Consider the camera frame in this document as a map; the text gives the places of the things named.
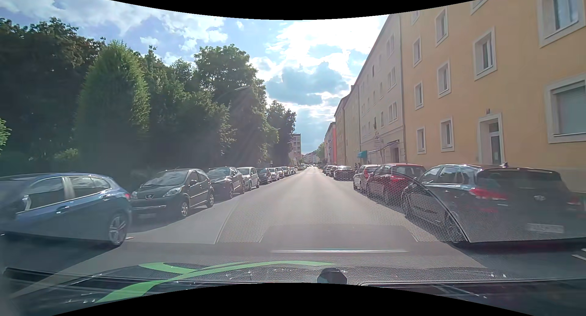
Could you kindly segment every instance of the blue hatchback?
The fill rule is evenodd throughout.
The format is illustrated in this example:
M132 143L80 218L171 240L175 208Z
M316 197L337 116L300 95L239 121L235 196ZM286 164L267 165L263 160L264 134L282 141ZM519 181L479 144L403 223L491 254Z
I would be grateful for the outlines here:
M111 177L83 173L0 177L0 230L5 233L97 240L126 239L130 194Z

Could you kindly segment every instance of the sky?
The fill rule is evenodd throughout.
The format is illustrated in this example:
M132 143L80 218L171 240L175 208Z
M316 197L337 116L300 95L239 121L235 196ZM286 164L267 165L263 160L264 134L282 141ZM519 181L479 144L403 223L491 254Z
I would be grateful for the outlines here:
M336 20L253 20L172 12L111 0L0 0L0 17L21 25L51 16L80 35L121 39L165 62L193 61L201 46L234 43L265 80L267 103L297 112L301 152L314 151L348 95L387 15Z

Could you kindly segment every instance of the red car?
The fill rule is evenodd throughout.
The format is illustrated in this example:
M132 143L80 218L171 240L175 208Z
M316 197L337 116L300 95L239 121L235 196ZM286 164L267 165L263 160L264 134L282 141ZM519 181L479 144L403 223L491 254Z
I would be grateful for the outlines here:
M386 163L377 167L366 181L369 197L384 199L386 204L399 202L403 189L425 173L425 168L414 163Z

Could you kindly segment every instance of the green sticker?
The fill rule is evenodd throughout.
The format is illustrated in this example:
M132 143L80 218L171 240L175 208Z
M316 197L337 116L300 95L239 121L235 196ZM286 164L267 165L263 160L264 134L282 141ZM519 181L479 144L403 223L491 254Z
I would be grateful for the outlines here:
M226 263L226 264L218 264L216 266L205 267L203 269L189 269L189 268L182 268L182 267L174 267L169 266L164 263L145 263L140 264L139 267L149 268L154 270L160 271L167 271L169 273L180 274L179 276L170 278L168 280L155 280L155 281L148 281L148 282L139 282L136 284L129 285L123 289L115 290L109 293L106 297L103 297L96 301L97 303L106 303L109 301L116 301L128 298L137 298L144 295L150 289L158 284L162 284L164 282L172 282L177 280L184 280L187 278L193 278L202 275L209 275L215 273L221 273L223 271L230 271L230 270L238 270L238 269L246 269L246 268L254 268L254 267L261 267L261 266L271 266L274 264L295 264L300 266L332 266L333 263L326 263L326 262L317 262L317 261L268 261L268 262L258 262L258 263L248 263L242 264L242 262L233 262L233 263Z

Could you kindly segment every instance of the license plate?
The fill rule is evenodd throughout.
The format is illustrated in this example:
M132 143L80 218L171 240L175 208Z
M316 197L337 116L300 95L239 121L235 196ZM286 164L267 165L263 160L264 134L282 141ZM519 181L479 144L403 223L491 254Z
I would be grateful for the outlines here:
M156 217L157 214L155 213L148 213L148 214L139 214L138 219L150 219L152 217Z
M530 232L542 233L564 233L564 226L556 226L554 224L528 223L527 230Z

